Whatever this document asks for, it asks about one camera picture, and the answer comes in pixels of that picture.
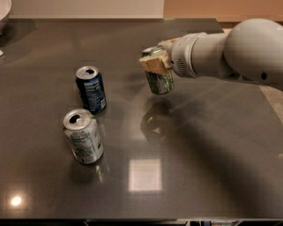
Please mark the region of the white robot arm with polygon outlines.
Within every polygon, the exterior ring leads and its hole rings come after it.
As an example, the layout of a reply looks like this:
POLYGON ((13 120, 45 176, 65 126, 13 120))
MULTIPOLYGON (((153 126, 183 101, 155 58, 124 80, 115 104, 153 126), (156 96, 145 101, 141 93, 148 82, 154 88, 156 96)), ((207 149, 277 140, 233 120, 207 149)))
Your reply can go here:
POLYGON ((158 48, 153 55, 141 57, 145 71, 209 76, 283 91, 283 26, 276 22, 250 19, 228 33, 191 33, 164 40, 158 48))

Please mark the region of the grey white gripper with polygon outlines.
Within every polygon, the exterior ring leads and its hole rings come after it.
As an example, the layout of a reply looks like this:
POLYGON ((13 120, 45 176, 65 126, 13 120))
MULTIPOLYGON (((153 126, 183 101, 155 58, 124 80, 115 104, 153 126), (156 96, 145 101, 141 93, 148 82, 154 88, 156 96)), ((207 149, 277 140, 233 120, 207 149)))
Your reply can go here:
POLYGON ((198 74, 192 64, 192 52, 196 42, 205 35, 205 32, 201 32, 163 40, 158 46, 166 51, 171 49, 172 65, 165 55, 144 56, 139 59, 141 67, 147 72, 158 74, 167 74, 173 67, 175 74, 180 77, 196 78, 198 74))

